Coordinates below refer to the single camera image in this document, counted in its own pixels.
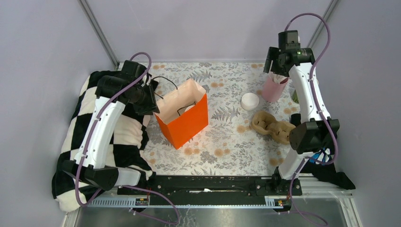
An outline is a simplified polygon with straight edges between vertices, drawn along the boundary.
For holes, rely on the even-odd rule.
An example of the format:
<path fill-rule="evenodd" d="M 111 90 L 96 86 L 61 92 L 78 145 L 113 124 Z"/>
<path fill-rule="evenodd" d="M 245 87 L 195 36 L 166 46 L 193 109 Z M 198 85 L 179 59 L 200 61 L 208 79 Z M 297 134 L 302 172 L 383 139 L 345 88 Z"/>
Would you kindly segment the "orange paper gift bag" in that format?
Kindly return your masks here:
<path fill-rule="evenodd" d="M 195 105 L 189 111 L 185 108 Z M 175 148 L 181 148 L 209 124 L 208 96 L 195 80 L 188 79 L 157 101 L 159 127 Z"/>

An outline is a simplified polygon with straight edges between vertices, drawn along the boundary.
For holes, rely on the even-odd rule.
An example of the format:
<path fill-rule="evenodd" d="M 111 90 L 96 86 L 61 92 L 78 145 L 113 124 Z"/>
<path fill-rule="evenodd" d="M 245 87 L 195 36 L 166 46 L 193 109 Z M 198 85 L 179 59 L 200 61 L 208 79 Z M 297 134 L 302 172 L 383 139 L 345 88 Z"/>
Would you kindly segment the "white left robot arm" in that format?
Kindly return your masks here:
<path fill-rule="evenodd" d="M 81 147 L 73 160 L 64 161 L 63 172 L 76 181 L 104 191 L 128 185 L 142 194 L 147 182 L 138 170 L 106 164 L 107 148 L 126 107 L 137 115 L 152 115 L 159 109 L 148 67 L 126 60 L 120 71 L 105 73 L 97 82 L 95 106 Z"/>

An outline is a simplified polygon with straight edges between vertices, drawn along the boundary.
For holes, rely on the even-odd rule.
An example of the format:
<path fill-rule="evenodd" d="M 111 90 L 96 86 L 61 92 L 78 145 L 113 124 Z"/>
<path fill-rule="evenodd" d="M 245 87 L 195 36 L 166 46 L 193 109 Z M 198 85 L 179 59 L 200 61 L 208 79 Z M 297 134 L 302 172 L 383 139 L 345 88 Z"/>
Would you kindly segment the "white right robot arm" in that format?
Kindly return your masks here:
<path fill-rule="evenodd" d="M 270 47 L 264 72 L 273 72 L 292 80 L 300 105 L 300 124 L 289 134 L 289 151 L 273 176 L 271 188 L 283 195 L 292 188 L 299 172 L 313 155 L 323 148 L 338 153 L 339 120 L 333 119 L 319 89 L 315 67 L 317 60 L 310 48 L 302 48 L 298 31 L 278 34 L 278 47 Z"/>

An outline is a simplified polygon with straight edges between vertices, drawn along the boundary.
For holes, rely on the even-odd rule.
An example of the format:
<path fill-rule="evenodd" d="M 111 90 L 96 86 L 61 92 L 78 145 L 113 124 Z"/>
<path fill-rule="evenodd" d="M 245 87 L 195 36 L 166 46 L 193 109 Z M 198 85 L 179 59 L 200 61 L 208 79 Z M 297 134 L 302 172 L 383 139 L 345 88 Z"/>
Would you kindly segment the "clear white plastic cup lid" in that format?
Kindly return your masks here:
<path fill-rule="evenodd" d="M 185 110 L 184 110 L 184 112 L 189 111 L 189 110 L 190 110 L 191 108 L 193 108 L 193 107 L 195 107 L 195 105 L 190 105 L 190 106 L 186 107 Z"/>

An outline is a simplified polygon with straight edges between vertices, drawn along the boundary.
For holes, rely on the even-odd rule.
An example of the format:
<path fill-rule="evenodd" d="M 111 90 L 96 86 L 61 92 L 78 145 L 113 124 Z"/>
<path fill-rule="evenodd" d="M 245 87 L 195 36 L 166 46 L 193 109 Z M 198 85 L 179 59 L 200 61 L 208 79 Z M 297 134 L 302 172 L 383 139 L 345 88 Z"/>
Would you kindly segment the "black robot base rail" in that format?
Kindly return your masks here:
<path fill-rule="evenodd" d="M 157 175 L 143 185 L 166 196 L 175 206 L 194 207 L 278 207 L 288 195 L 301 196 L 300 181 L 277 176 L 198 176 Z"/>

